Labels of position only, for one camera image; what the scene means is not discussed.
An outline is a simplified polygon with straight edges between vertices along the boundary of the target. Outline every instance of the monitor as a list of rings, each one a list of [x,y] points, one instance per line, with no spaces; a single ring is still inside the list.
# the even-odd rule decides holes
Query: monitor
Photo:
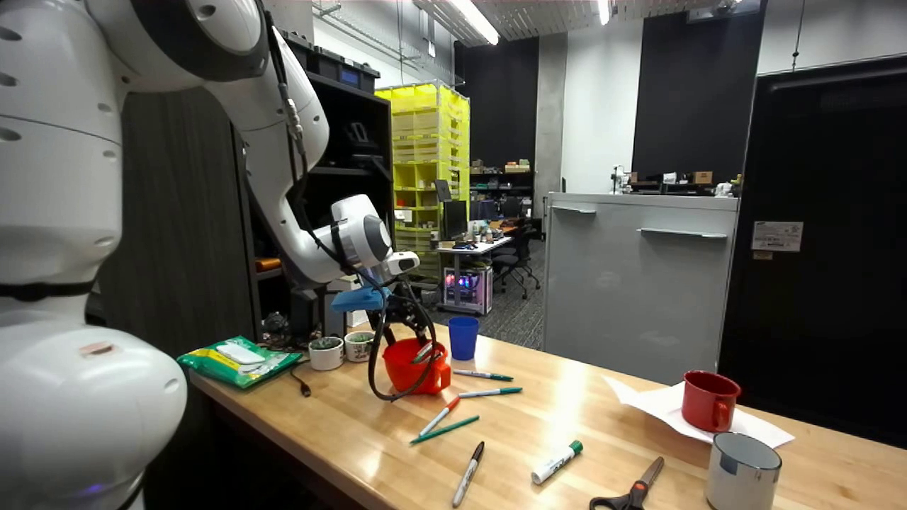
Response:
[[[465,234],[465,203],[442,203],[438,241],[459,241]]]

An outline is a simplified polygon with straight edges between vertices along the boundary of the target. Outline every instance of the red mug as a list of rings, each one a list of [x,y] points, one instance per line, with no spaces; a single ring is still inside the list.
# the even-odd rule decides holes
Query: red mug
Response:
[[[714,371],[686,371],[682,421],[699,432],[731,432],[738,385]]]

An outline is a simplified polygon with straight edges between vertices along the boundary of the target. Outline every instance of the white paper sheet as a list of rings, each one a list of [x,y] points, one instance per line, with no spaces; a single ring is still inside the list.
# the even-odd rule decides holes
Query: white paper sheet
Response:
[[[714,433],[704,433],[694,425],[687,425],[680,414],[682,405],[682,384],[676,385],[665,385],[665,388],[653,388],[653,392],[635,392],[625,384],[615,380],[615,378],[604,378],[604,384],[615,392],[615,398],[624,405],[631,405],[642,414],[656,416],[660,424],[665,424],[669,428],[673,428],[682,436],[699,439],[699,443],[711,443]],[[794,436],[743,409],[733,412],[733,424],[731,424],[733,433],[744,433],[753,436],[770,449],[780,449],[784,443],[794,443]]]

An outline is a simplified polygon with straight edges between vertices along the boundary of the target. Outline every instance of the blue cup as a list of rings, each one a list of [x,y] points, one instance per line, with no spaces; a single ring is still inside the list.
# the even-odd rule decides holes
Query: blue cup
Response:
[[[466,314],[446,319],[449,333],[449,351],[452,361],[472,361],[475,354],[475,337],[478,337],[478,320]]]

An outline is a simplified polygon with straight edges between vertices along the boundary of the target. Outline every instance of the ceiling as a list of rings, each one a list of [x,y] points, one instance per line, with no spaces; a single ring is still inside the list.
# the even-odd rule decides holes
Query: ceiling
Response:
[[[486,47],[446,0],[412,0],[461,47]],[[598,0],[472,0],[502,41],[567,34],[598,27]],[[727,10],[733,0],[612,0],[615,18],[663,18],[696,10]]]

